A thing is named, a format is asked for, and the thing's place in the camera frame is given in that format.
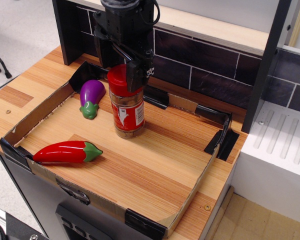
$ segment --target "toy red pepper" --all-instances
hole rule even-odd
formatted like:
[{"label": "toy red pepper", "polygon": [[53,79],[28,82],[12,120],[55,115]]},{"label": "toy red pepper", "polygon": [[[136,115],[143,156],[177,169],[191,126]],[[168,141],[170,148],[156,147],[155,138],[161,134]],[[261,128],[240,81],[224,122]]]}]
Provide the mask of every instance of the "toy red pepper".
[{"label": "toy red pepper", "polygon": [[34,156],[35,162],[90,162],[103,153],[91,142],[63,141],[42,148]]}]

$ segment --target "wooden shelf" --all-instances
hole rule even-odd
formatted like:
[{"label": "wooden shelf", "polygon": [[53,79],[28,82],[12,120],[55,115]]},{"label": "wooden shelf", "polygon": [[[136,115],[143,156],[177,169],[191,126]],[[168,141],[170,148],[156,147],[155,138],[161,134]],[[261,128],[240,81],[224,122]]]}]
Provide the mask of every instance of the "wooden shelf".
[{"label": "wooden shelf", "polygon": [[[100,0],[69,0],[90,8],[105,10]],[[218,44],[245,53],[262,56],[269,33],[212,18],[160,6],[156,27]]]}]

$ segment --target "red lid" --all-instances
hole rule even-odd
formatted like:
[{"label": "red lid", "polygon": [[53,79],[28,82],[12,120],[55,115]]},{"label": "red lid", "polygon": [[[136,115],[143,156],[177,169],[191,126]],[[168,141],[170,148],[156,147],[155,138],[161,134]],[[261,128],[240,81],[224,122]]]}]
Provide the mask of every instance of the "red lid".
[{"label": "red lid", "polygon": [[107,74],[110,91],[119,97],[131,97],[138,94],[142,87],[135,92],[129,92],[126,81],[127,65],[120,64],[110,69]]}]

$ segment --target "purple eggplant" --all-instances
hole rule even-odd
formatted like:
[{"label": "purple eggplant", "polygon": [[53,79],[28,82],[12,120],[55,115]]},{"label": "purple eggplant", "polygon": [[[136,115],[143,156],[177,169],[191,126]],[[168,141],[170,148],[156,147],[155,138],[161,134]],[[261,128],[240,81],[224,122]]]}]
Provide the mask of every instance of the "purple eggplant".
[{"label": "purple eggplant", "polygon": [[105,86],[99,80],[86,81],[80,91],[80,111],[86,119],[94,119],[99,108],[98,103],[106,94]]}]

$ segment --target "dark tile wall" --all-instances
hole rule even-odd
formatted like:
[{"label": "dark tile wall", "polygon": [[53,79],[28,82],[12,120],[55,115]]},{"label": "dark tile wall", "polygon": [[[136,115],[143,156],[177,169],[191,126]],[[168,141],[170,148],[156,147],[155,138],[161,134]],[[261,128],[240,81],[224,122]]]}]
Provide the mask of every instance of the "dark tile wall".
[{"label": "dark tile wall", "polygon": [[[92,8],[77,6],[85,52],[96,56]],[[154,77],[246,109],[261,57],[154,28]]]},{"label": "dark tile wall", "polygon": [[265,100],[300,112],[300,55],[279,50]]}]

